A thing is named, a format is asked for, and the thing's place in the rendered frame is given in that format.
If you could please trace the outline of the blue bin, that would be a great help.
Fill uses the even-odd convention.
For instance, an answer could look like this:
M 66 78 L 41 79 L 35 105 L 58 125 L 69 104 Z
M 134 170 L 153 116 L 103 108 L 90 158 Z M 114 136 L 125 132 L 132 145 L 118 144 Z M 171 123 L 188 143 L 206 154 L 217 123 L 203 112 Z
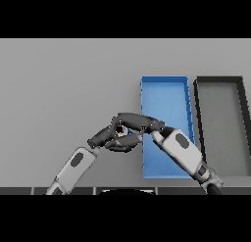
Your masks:
M 165 126 L 181 129 L 195 142 L 188 76 L 143 75 L 140 85 L 141 114 L 164 121 Z M 189 178 L 184 170 L 156 146 L 150 134 L 143 137 L 142 153 L 144 178 Z

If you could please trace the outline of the dark grey bin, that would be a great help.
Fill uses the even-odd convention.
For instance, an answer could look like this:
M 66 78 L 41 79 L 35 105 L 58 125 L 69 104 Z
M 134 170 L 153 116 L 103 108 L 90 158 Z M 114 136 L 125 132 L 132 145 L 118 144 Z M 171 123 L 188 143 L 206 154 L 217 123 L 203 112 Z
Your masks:
M 251 119 L 242 76 L 193 82 L 203 158 L 220 176 L 251 176 Z

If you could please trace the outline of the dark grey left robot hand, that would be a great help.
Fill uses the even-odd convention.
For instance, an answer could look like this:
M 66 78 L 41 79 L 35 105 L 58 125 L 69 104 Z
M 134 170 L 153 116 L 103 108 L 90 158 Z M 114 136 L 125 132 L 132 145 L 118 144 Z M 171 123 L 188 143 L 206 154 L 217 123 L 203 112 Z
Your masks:
M 128 127 L 118 125 L 116 127 L 107 126 L 87 140 L 91 149 L 104 147 L 114 152 L 130 152 L 138 143 L 142 141 L 142 135 L 133 133 Z

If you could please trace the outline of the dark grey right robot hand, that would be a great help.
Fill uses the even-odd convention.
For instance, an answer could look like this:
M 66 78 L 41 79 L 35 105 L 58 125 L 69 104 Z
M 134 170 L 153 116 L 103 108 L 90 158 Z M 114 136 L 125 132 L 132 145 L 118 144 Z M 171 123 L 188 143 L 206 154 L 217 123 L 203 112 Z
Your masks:
M 110 131 L 113 136 L 116 135 L 118 127 L 122 125 L 132 130 L 143 131 L 147 134 L 158 131 L 165 136 L 168 136 L 175 130 L 171 126 L 165 126 L 164 121 L 159 121 L 152 117 L 135 113 L 118 113 L 116 117 L 112 118 L 110 126 Z

